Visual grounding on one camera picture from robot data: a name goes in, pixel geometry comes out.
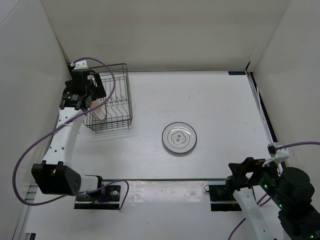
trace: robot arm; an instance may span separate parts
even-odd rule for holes
[[[87,110],[92,101],[106,96],[99,74],[92,75],[85,61],[77,64],[81,67],[75,68],[72,80],[66,82],[56,127]],[[76,196],[101,186],[100,176],[80,175],[72,169],[72,154],[84,118],[80,116],[57,131],[42,162],[32,166],[31,173],[43,194]]]
[[[232,175],[226,181],[226,191],[240,204],[254,232],[259,236],[257,239],[274,239],[269,236],[262,238],[270,230],[266,229],[266,224],[260,224],[264,221],[262,216],[254,213],[252,208],[257,209],[257,204],[253,206],[252,201],[246,201],[246,196],[248,199],[252,197],[252,187],[257,185],[280,208],[278,218],[292,240],[320,239],[320,214],[311,205],[315,189],[309,176],[295,167],[285,167],[279,175],[277,160],[268,161],[268,164],[265,164],[266,161],[248,157],[242,163],[229,163]],[[252,173],[252,176],[247,178],[247,173]]]

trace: purple cable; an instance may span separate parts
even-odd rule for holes
[[[256,202],[256,204],[258,205],[259,203],[261,203],[261,201],[268,196],[268,194],[266,193],[265,195],[263,195],[259,201]],[[267,202],[270,201],[271,198],[269,198],[268,200],[266,200],[264,203],[262,203],[261,205],[259,205],[260,207],[265,205]],[[235,226],[235,228],[232,230],[232,232],[230,233],[228,240],[231,240],[232,236],[234,235],[234,233],[237,231],[237,229],[241,226],[241,224],[243,224],[246,221],[246,218],[242,219],[237,226]]]
[[[74,63],[76,62],[79,62],[79,61],[82,61],[82,60],[93,60],[93,61],[96,61],[100,64],[102,64],[104,67],[106,67],[108,69],[108,71],[110,72],[112,78],[113,78],[113,86],[112,86],[112,89],[111,89],[111,92],[110,92],[110,95],[105,99],[105,101],[93,108],[90,108],[89,110],[87,111],[84,111],[84,112],[81,112],[73,117],[71,117],[69,120],[67,120],[64,124],[58,126],[56,129],[52,130],[51,132],[49,132],[48,134],[44,135],[43,137],[41,137],[39,140],[37,140],[36,142],[34,142],[30,147],[27,148],[27,150],[24,151],[24,153],[21,155],[21,157],[18,159],[17,163],[15,164],[15,167],[14,167],[14,170],[13,170],[13,174],[12,174],[12,187],[13,187],[13,191],[14,191],[14,194],[16,195],[16,197],[18,198],[18,200],[25,204],[25,205],[28,205],[28,206],[39,206],[39,205],[44,205],[44,204],[48,204],[48,203],[52,203],[53,201],[55,200],[58,200],[58,199],[61,199],[65,196],[58,196],[56,198],[53,198],[51,200],[48,200],[48,201],[43,201],[43,202],[37,202],[37,203],[30,203],[30,202],[27,202],[25,201],[20,195],[19,195],[19,192],[18,192],[18,189],[17,189],[17,182],[16,182],[16,177],[17,177],[17,172],[18,172],[18,167],[20,165],[20,163],[22,162],[22,160],[24,159],[24,157],[27,155],[28,152],[30,152],[31,149],[33,149],[36,145],[38,145],[39,143],[41,143],[43,140],[45,140],[46,138],[50,137],[51,135],[55,134],[56,132],[58,132],[59,130],[63,129],[67,124],[71,123],[73,120],[79,118],[80,116],[83,116],[83,115],[86,115],[98,108],[100,108],[101,106],[107,104],[107,102],[109,101],[109,99],[111,98],[111,96],[114,94],[114,91],[116,89],[116,78],[115,78],[115,75],[114,73],[111,71],[111,69],[108,67],[108,65],[106,65],[105,63],[103,63],[102,61],[94,58],[94,57],[81,57],[77,60],[74,61]]]
[[[277,146],[274,149],[280,150],[280,149],[286,149],[286,148],[291,148],[291,147],[301,146],[301,145],[320,145],[320,142],[319,141],[301,141],[301,142],[291,143],[283,146]]]

